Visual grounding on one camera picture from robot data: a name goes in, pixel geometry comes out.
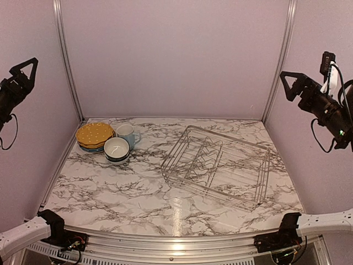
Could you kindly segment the yellow polka dot plate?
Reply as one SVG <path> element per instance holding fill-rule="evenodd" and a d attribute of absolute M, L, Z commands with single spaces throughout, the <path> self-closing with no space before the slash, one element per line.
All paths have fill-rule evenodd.
<path fill-rule="evenodd" d="M 79 146 L 84 147 L 85 149 L 98 149 L 100 147 L 103 147 L 105 144 L 105 141 L 101 141 L 98 143 L 89 143 L 89 144 L 85 144 L 80 141 L 77 141 L 77 142 L 78 142 Z"/>
<path fill-rule="evenodd" d="M 114 134 L 114 129 L 107 123 L 89 123 L 77 130 L 76 139 L 85 144 L 98 143 L 108 140 Z"/>

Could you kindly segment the light blue mug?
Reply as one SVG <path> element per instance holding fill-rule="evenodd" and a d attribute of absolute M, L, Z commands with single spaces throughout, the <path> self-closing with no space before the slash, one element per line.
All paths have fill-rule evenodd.
<path fill-rule="evenodd" d="M 130 150 L 133 150 L 136 144 L 142 139 L 141 134 L 135 132 L 134 127 L 130 124 L 120 125 L 116 129 L 116 134 L 118 137 L 125 139 L 129 143 Z"/>

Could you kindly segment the dark teal mug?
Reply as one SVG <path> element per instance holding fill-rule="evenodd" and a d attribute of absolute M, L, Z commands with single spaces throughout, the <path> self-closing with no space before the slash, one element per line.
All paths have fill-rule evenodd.
<path fill-rule="evenodd" d="M 104 144 L 105 157 L 111 161 L 121 161 L 129 157 L 129 143 L 120 137 L 108 139 Z"/>

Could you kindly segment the blue polka dot plate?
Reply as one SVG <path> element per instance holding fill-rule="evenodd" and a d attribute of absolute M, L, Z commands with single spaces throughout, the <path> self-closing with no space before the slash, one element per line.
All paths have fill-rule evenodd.
<path fill-rule="evenodd" d="M 91 152 L 91 153 L 99 153 L 99 152 L 103 152 L 104 151 L 104 146 L 101 145 L 100 147 L 90 147 L 87 148 L 86 146 L 81 145 L 80 143 L 78 143 L 78 146 L 86 152 Z"/>

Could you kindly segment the pale green bowl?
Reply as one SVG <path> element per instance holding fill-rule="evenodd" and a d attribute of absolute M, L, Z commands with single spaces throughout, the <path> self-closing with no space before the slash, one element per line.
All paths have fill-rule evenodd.
<path fill-rule="evenodd" d="M 126 158 L 121 161 L 111 161 L 111 160 L 107 159 L 107 161 L 113 165 L 122 165 L 122 164 L 126 163 L 128 160 L 129 160 L 129 158 Z"/>

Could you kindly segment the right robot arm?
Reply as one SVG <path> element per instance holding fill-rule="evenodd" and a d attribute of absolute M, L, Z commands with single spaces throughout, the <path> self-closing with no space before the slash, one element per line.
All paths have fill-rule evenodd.
<path fill-rule="evenodd" d="M 352 93 L 345 92 L 352 85 L 352 80 L 341 82 L 335 100 L 330 92 L 341 81 L 341 73 L 334 67 L 325 70 L 324 74 L 326 79 L 323 85 L 304 73 L 283 71 L 280 78 L 286 98 L 293 101 L 296 96 L 301 97 L 299 108 L 315 115 L 311 127 L 317 122 L 333 135 L 331 146 L 326 150 L 328 153 L 332 149 L 345 149 L 352 145 Z M 285 247 L 304 236 L 337 231 L 352 231 L 352 209 L 321 215 L 285 214 L 279 230 L 274 233 L 273 242 L 278 247 Z"/>

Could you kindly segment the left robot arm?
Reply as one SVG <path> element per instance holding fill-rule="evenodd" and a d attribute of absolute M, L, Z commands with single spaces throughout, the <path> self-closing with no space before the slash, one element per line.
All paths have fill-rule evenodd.
<path fill-rule="evenodd" d="M 1 81 L 1 128 L 12 118 L 12 113 L 35 86 L 38 59 L 33 57 L 13 66 L 10 78 Z M 69 232 L 64 229 L 65 221 L 51 210 L 41 211 L 31 220 L 1 233 L 1 263 L 11 255 L 43 239 L 51 239 L 64 246 L 69 242 Z"/>

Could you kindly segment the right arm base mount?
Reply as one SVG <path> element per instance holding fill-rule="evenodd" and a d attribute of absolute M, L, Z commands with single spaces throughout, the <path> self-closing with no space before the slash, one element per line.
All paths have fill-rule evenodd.
<path fill-rule="evenodd" d="M 277 231 L 267 234 L 256 235 L 254 237 L 254 246 L 258 253 L 267 251 L 276 251 L 282 248 L 300 245 L 302 238 L 297 233 L 288 231 Z"/>

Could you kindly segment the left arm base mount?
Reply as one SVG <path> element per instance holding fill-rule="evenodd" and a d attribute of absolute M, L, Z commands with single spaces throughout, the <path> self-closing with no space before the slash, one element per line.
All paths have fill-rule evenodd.
<path fill-rule="evenodd" d="M 88 235 L 81 232 L 66 230 L 61 240 L 50 237 L 42 239 L 41 241 L 60 247 L 61 251 L 80 250 L 83 252 L 88 241 Z"/>

